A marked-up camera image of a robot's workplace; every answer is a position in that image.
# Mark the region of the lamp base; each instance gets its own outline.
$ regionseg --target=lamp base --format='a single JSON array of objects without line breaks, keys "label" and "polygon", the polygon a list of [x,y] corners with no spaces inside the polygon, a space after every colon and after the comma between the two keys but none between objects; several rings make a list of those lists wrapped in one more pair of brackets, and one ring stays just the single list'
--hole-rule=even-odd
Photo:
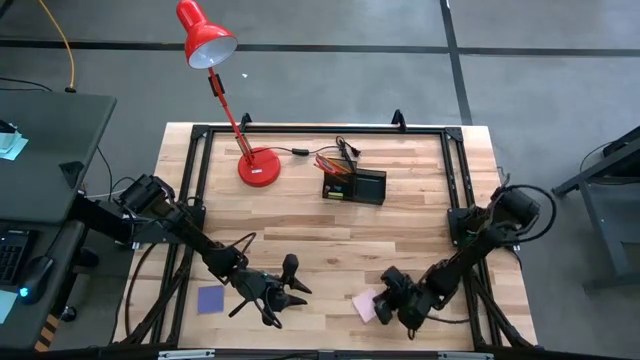
[{"label": "lamp base", "polygon": [[253,150],[253,164],[249,164],[244,155],[240,158],[238,174],[249,186],[267,186],[280,175],[280,159],[270,149],[256,148]]}]

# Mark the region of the gray desk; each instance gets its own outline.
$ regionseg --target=gray desk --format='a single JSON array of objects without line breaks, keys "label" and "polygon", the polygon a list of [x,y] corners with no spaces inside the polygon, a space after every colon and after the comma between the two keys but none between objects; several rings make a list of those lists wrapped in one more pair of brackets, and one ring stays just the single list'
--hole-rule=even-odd
[{"label": "gray desk", "polygon": [[[40,232],[30,258],[42,255],[53,241],[59,226],[12,223],[14,227],[26,227]],[[11,312],[0,325],[0,348],[33,349],[40,336],[42,326],[55,303],[60,286],[67,276],[71,259],[80,245],[84,225],[77,221],[69,221],[64,225],[60,238],[54,245],[51,257],[55,260],[51,271],[47,290],[42,299],[33,305],[23,305],[16,299]],[[15,286],[0,286],[0,290],[15,292]]]},{"label": "gray desk", "polygon": [[[0,92],[0,118],[17,125],[29,139],[16,161],[0,159],[0,228],[10,224],[39,231],[33,258],[47,251],[63,226],[50,253],[55,263],[45,294],[34,305],[16,300],[0,325],[0,348],[33,349],[52,308],[68,298],[75,281],[70,266],[84,240],[84,225],[64,221],[115,103],[107,96]],[[74,186],[69,186],[59,167],[71,161],[83,164]],[[15,286],[0,289],[17,291]]]},{"label": "gray desk", "polygon": [[[60,224],[89,168],[116,100],[50,92],[0,92],[0,119],[29,143],[15,161],[0,159],[0,220]],[[60,164],[84,166],[69,186]]]}]

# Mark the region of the lamp arm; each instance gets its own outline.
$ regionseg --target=lamp arm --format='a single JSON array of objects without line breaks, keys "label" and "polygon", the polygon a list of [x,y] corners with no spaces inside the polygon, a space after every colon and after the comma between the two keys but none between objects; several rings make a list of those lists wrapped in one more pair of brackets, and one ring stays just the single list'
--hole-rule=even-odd
[{"label": "lamp arm", "polygon": [[245,159],[249,162],[253,162],[253,155],[251,154],[251,146],[244,138],[242,132],[240,132],[240,128],[236,121],[233,119],[233,114],[231,114],[231,110],[229,110],[229,106],[227,104],[227,99],[224,97],[224,90],[222,89],[222,85],[218,81],[218,76],[216,72],[213,70],[213,66],[209,68],[209,75],[211,76],[211,84],[213,85],[213,90],[215,91],[215,95],[220,99],[220,104],[222,104],[222,108],[224,112],[227,114],[227,118],[231,123],[231,127],[233,128],[233,132],[236,133],[236,140],[238,141],[238,145],[240,146],[240,150],[244,154]]}]

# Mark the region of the desk organizer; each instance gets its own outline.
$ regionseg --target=desk organizer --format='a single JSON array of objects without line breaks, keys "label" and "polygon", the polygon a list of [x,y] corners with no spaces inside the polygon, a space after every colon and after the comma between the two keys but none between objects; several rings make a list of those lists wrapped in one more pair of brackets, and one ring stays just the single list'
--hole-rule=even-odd
[{"label": "desk organizer", "polygon": [[[349,163],[343,159],[331,159],[340,166],[349,169]],[[358,163],[352,161],[355,173],[331,175],[324,173],[322,197],[325,199],[353,201],[365,204],[382,205],[386,196],[387,172],[358,169]]]}]

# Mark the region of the yellow cable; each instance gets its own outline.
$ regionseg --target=yellow cable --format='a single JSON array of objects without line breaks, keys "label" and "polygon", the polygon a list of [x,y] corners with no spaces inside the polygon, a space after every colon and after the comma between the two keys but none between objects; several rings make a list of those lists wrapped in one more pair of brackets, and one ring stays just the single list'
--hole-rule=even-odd
[{"label": "yellow cable", "polygon": [[64,41],[64,45],[67,47],[67,52],[69,53],[69,61],[71,61],[71,80],[69,82],[69,87],[73,89],[74,88],[73,85],[76,81],[76,64],[73,61],[73,54],[71,54],[71,47],[69,46],[67,37],[64,36],[64,32],[62,32],[62,29],[60,29],[60,25],[58,25],[58,22],[53,17],[53,15],[51,14],[51,11],[49,11],[49,8],[47,8],[47,5],[45,5],[44,1],[38,0],[38,2],[40,3],[40,5],[42,5],[42,8],[47,13],[47,15],[49,15],[49,19],[51,19],[51,22],[53,23],[53,25],[55,25],[56,29],[58,29],[58,33],[60,33],[60,36],[62,37],[62,41]]}]

